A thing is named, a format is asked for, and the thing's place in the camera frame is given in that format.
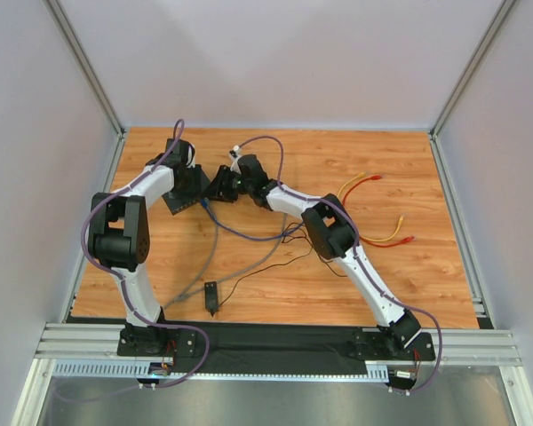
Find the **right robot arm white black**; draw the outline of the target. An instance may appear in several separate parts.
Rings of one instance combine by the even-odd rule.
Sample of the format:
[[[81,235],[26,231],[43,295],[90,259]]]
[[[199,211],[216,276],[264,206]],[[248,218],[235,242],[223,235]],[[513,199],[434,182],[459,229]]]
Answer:
[[[365,255],[353,219],[336,195],[307,195],[267,176],[257,156],[243,155],[219,167],[203,192],[210,201],[234,202],[249,196],[264,209],[300,219],[314,250],[336,263],[355,284],[377,322],[378,329],[401,350],[421,332],[410,308],[399,302]]]

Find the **black network switch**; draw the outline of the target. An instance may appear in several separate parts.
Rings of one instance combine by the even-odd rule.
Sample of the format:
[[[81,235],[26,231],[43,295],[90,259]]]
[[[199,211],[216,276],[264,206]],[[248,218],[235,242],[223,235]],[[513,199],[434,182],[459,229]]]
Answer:
[[[173,186],[162,195],[162,199],[172,215],[197,204],[210,184],[210,180],[200,164],[194,167],[178,165],[173,169]]]

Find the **black power adapter with cord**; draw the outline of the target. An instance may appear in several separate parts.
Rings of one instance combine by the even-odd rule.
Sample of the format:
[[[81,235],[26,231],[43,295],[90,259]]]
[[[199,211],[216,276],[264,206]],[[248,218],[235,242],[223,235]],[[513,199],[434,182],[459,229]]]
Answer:
[[[299,241],[299,240],[304,240],[310,246],[310,249],[306,254],[294,257],[291,260],[284,262],[284,263],[271,264],[269,266],[259,268],[263,263],[265,263],[266,260],[268,260],[274,254],[274,252],[277,250],[280,244],[288,244],[292,241]],[[304,230],[301,231],[301,234],[295,235],[295,236],[284,234],[283,237],[279,241],[276,242],[275,247],[272,249],[272,251],[268,253],[263,260],[259,261],[255,266],[251,267],[251,271],[249,273],[244,274],[244,275],[241,275],[241,274],[238,275],[238,280],[235,282],[235,284],[231,288],[229,294],[225,296],[221,301],[219,301],[219,293],[218,293],[219,282],[218,281],[205,282],[203,290],[204,290],[204,300],[205,300],[206,311],[213,317],[219,311],[220,307],[234,294],[235,289],[237,288],[237,286],[239,285],[241,281],[253,275],[257,275],[259,273],[265,272],[269,269],[279,267],[279,266],[289,265],[293,262],[298,261],[299,259],[303,257],[309,256],[313,252],[314,252],[314,245],[308,239],[308,237],[306,236],[306,232]]]

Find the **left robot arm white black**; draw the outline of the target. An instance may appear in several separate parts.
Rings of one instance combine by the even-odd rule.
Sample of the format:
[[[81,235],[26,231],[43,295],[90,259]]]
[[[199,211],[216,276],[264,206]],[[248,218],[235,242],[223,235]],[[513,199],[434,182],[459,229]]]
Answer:
[[[120,335],[121,355],[159,355],[169,344],[169,333],[162,327],[163,307],[147,273],[147,212],[158,200],[173,215],[195,205],[202,192],[202,175],[195,148],[183,139],[170,138],[166,151],[147,162],[129,184],[92,197],[82,248],[93,266],[114,277],[123,299],[126,322]]]

